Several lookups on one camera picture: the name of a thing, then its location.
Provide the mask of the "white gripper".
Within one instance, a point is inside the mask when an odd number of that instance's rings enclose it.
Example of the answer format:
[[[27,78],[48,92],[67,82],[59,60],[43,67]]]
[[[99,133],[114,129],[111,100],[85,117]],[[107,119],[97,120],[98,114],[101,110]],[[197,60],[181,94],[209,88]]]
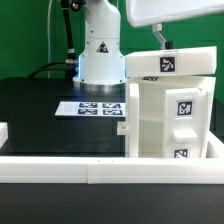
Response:
[[[126,0],[126,13],[133,27],[152,25],[152,32],[162,50],[173,42],[162,35],[164,22],[178,21],[224,12],[224,0]]]

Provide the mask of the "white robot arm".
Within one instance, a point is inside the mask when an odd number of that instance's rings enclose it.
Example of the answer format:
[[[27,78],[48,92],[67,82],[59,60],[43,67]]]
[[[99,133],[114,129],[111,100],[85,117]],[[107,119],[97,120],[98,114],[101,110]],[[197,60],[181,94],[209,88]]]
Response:
[[[120,52],[118,9],[108,0],[61,0],[69,61],[76,69],[73,82],[87,87],[110,87],[128,77],[213,74],[215,47],[174,49],[161,35],[162,24],[224,11],[224,0],[125,0],[129,24],[150,25],[161,43],[158,51]],[[75,53],[69,12],[85,10],[85,49]]]

